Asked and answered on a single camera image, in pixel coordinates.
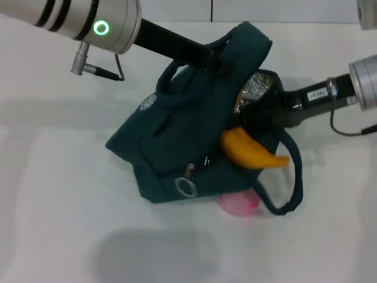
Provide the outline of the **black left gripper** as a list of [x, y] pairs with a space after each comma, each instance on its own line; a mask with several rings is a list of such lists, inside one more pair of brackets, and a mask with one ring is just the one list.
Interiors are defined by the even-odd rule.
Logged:
[[198, 67], [219, 77], [227, 77], [232, 65], [203, 44], [183, 37], [145, 19], [134, 43], [152, 52]]

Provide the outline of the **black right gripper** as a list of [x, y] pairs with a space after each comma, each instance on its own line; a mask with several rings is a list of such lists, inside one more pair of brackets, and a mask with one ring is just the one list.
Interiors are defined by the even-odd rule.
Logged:
[[275, 126], [291, 128], [303, 120], [328, 113], [333, 108], [337, 110], [355, 104], [356, 96], [350, 75], [340, 75], [332, 80], [338, 91], [335, 104], [332, 103], [326, 80], [295, 91], [280, 91], [278, 107], [274, 97], [246, 100], [244, 128], [248, 133], [267, 133], [274, 130]]

